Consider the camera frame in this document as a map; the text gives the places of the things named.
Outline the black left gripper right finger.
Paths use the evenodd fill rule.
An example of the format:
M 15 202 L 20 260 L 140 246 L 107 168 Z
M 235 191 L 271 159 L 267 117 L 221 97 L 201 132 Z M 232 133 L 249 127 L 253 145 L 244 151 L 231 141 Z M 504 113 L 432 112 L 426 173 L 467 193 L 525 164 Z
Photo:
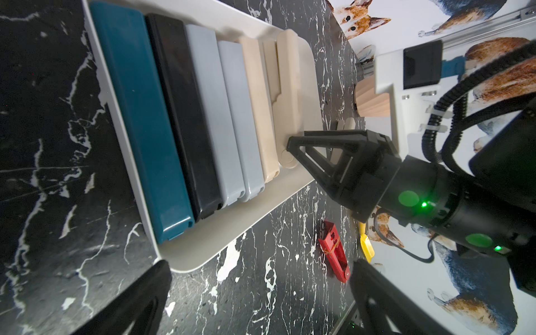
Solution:
M 349 283 L 363 334 L 449 334 L 442 325 L 363 259 L 354 263 Z

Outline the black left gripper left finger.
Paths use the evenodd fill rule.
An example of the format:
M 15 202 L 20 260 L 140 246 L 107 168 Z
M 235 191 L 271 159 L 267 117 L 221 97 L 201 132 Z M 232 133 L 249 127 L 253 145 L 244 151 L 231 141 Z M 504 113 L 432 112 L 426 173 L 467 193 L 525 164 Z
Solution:
M 172 283 L 170 266 L 160 260 L 75 334 L 156 334 Z

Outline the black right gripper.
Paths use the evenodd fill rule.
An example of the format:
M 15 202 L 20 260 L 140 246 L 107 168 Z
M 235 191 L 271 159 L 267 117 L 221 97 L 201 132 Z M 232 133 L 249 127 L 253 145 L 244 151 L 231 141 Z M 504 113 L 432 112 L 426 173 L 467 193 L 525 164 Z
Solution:
M 337 163 L 318 150 L 340 149 Z M 334 176 L 334 199 L 359 218 L 381 207 L 402 223 L 441 227 L 452 213 L 449 173 L 423 160 L 402 159 L 391 139 L 373 131 L 306 131 L 286 150 L 312 176 Z

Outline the beige pruning pliers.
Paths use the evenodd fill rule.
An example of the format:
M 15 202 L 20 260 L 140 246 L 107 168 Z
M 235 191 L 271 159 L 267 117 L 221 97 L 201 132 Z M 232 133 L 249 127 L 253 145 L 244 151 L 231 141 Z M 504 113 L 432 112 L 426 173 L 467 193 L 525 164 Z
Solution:
M 279 164 L 286 169 L 297 166 L 297 160 L 287 151 L 290 137 L 304 130 L 300 111 L 300 58 L 298 35 L 291 29 L 280 32 L 275 40 L 264 40 L 262 51 L 272 103 L 272 119 Z

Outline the light grey pruning pliers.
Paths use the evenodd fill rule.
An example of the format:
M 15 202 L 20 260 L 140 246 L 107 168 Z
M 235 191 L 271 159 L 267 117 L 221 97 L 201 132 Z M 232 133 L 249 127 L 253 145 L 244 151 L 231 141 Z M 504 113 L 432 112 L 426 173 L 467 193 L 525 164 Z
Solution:
M 216 34 L 211 29 L 187 24 L 186 35 L 212 145 L 222 206 L 227 207 L 245 194 L 245 185 Z

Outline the tan pruning pliers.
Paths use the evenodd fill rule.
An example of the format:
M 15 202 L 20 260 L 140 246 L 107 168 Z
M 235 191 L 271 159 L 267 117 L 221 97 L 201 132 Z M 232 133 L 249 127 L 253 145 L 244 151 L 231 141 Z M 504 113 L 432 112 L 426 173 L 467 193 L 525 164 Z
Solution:
M 267 184 L 279 175 L 280 167 L 265 65 L 257 39 L 241 36 L 238 42 L 242 47 L 262 171 L 265 184 Z

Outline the white plastic storage box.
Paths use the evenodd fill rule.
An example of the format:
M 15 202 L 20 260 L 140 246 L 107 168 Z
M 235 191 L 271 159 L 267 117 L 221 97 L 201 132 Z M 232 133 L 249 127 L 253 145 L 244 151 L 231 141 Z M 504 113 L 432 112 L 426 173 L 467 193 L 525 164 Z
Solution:
M 224 40 L 233 40 L 244 34 L 253 39 L 275 39 L 282 29 L 254 18 L 220 1 L 120 1 L 119 5 L 134 8 L 143 13 L 159 13 L 188 23 L 195 23 L 215 30 Z M 121 114 L 113 81 L 103 54 L 89 2 L 83 1 L 85 29 L 92 46 L 97 66 L 97 78 L 101 89 L 100 100 L 110 109 L 114 130 L 121 148 L 128 178 L 136 205 L 156 255 L 167 260 L 172 272 L 188 273 L 199 269 L 218 255 L 259 220 L 281 203 L 309 185 L 314 179 L 303 166 L 283 170 L 256 198 L 230 205 L 208 219 L 189 228 L 172 241 L 157 244 L 152 223 L 142 192 L 131 144 Z

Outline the black pruning pliers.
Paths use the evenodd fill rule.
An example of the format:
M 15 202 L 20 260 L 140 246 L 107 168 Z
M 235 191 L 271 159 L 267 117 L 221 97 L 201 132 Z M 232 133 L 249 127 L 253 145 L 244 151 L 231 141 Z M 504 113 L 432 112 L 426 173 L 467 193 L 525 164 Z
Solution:
M 223 201 L 185 24 L 149 13 L 145 21 L 180 156 L 195 221 L 220 209 Z

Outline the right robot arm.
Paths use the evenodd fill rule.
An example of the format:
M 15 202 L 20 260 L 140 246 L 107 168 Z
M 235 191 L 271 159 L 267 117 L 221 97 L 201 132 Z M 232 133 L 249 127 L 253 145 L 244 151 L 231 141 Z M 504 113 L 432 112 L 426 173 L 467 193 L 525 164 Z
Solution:
M 484 121 L 513 120 L 470 160 L 456 164 L 453 136 Z M 444 144 L 445 165 L 402 159 L 373 131 L 307 131 L 288 151 L 359 221 L 389 214 L 456 244 L 459 254 L 505 258 L 520 290 L 535 294 L 535 95 L 495 103 L 466 117 Z

